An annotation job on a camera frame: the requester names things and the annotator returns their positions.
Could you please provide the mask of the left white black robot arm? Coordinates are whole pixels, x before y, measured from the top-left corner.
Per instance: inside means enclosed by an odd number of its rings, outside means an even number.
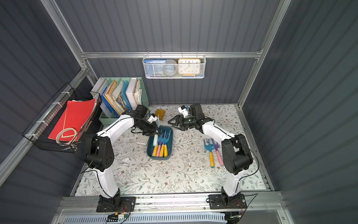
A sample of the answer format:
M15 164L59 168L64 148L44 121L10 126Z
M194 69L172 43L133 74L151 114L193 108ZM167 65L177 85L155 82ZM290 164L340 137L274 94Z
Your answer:
M159 118L149 113L147 107L138 105L134 111L123 112L115 122L85 141L88 149L85 162L96 174L103 198L113 199L119 193L112 170L115 159L113 145L125 131L133 127L145 136L161 134Z

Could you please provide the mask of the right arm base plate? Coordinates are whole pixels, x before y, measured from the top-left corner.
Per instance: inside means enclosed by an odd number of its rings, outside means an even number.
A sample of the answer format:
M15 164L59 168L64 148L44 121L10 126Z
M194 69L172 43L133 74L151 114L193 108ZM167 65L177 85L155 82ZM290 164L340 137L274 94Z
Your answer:
M246 209L247 202L245 196L241 193L229 197L225 194L211 194L206 199L206 202L209 204L210 209L219 210L219 209Z

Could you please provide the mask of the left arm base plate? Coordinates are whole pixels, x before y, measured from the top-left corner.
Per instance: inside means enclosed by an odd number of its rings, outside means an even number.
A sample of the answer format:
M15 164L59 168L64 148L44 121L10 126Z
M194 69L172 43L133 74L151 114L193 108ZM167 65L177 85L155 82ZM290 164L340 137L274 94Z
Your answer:
M136 197L121 197L109 199L99 196L99 202L96 209L98 213L104 212L130 212L134 210Z

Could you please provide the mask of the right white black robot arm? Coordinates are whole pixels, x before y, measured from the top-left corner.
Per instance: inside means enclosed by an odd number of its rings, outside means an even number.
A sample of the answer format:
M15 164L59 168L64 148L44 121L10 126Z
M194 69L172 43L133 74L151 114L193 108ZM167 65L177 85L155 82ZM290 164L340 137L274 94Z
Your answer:
M168 121L169 125L181 131L194 128L221 145L223 165L227 170L221 193L222 201L230 203L242 197L240 180L245 177L245 171L253 163L245 136L220 128L214 119L204 115L200 104L192 104L190 107L183 105L178 111L179 114Z

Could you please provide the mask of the light blue rake pale handle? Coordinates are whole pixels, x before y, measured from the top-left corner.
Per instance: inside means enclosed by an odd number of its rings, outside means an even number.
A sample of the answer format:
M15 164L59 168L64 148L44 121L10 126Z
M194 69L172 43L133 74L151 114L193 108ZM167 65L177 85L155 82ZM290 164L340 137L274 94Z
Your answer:
M153 146L155 147L157 145L158 145L158 135L156 134L153 139Z

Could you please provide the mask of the teal plastic storage box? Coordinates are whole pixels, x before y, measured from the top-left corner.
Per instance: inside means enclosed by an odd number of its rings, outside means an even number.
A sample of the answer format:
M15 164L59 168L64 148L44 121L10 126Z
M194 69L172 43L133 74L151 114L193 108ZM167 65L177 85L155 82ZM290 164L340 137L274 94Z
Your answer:
M169 126L159 128L162 134L149 138L146 153L154 160L168 160L173 148L173 129Z

